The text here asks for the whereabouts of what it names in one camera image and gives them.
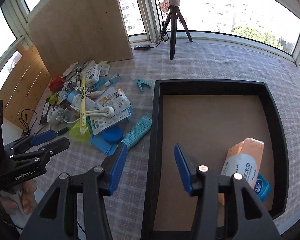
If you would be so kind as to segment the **person's left hand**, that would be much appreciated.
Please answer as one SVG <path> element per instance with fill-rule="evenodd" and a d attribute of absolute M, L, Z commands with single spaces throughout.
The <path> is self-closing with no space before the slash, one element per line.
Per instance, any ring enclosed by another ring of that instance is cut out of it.
<path fill-rule="evenodd" d="M 17 210 L 27 215 L 38 205 L 34 195 L 36 191 L 37 182 L 32 179 L 24 182 L 15 194 L 0 191 L 0 203 L 9 215 L 14 215 Z"/>

